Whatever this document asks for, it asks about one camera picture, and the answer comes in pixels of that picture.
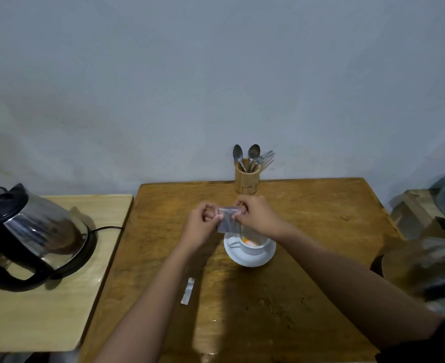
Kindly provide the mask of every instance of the white saucer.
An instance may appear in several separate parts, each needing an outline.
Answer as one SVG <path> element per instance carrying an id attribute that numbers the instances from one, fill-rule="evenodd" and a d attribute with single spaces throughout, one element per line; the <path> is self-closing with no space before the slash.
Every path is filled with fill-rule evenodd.
<path id="1" fill-rule="evenodd" d="M 246 266 L 248 268 L 256 268 L 258 266 L 264 265 L 271 260 L 276 251 L 276 243 L 273 240 L 269 240 L 269 243 L 265 246 L 265 250 L 260 255 L 249 255 L 241 250 L 239 247 L 230 248 L 228 241 L 232 238 L 240 239 L 239 234 L 235 233 L 225 233 L 224 234 L 224 248 L 232 261 Z"/>

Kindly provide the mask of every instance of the white cup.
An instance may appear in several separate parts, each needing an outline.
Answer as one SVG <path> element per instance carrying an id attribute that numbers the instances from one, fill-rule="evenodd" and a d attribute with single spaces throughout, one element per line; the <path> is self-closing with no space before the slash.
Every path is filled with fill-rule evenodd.
<path id="1" fill-rule="evenodd" d="M 259 234 L 259 233 L 256 233 L 252 229 L 243 228 L 243 227 L 241 227 L 241 228 L 242 228 L 241 229 L 241 235 L 237 239 L 233 238 L 231 243 L 228 244 L 229 248 L 238 248 L 239 247 L 246 254 L 253 255 L 253 256 L 261 255 L 265 251 L 265 247 L 269 243 L 270 239 L 265 237 L 265 236 L 263 236 L 263 235 L 261 235 L 261 234 Z M 247 245 L 247 244 L 245 244 L 243 242 L 242 237 L 244 235 L 249 236 L 249 237 L 246 237 L 246 238 L 250 238 L 250 239 L 255 239 L 255 238 L 262 239 L 262 238 L 265 238 L 266 240 L 265 240 L 265 242 L 263 244 L 261 244 L 261 245 L 259 245 L 257 247 L 252 247 L 252 246 L 249 246 L 249 245 Z"/>

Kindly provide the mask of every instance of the kettle lid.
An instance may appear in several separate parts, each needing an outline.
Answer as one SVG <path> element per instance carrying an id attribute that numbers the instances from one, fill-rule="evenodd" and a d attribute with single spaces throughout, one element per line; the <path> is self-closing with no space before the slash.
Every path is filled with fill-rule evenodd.
<path id="1" fill-rule="evenodd" d="M 7 220 L 19 213 L 29 200 L 29 195 L 21 183 L 0 194 L 0 218 Z"/>

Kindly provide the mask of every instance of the hand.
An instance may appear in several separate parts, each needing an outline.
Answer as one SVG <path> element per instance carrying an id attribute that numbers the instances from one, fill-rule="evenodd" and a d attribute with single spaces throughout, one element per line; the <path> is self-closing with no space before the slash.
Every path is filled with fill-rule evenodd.
<path id="1" fill-rule="evenodd" d="M 262 196 L 239 195 L 234 205 L 240 207 L 241 211 L 233 214 L 233 219 L 272 240 L 279 241 L 289 230 L 294 229 L 280 218 Z"/>
<path id="2" fill-rule="evenodd" d="M 201 202 L 187 214 L 179 246 L 192 255 L 206 242 L 222 218 L 222 214 L 216 215 L 216 206 L 214 204 Z"/>

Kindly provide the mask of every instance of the wooden utensil holder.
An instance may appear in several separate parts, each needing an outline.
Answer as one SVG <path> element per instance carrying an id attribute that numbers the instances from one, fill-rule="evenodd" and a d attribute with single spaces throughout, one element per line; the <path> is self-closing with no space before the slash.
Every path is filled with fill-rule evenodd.
<path id="1" fill-rule="evenodd" d="M 248 158 L 243 159 L 245 168 L 248 168 L 250 160 Z M 241 164 L 235 162 L 234 164 L 234 190 L 238 194 L 254 195 L 258 191 L 259 186 L 259 174 L 261 172 L 261 165 L 258 164 L 255 167 L 255 171 L 252 173 L 245 173 L 241 168 Z"/>

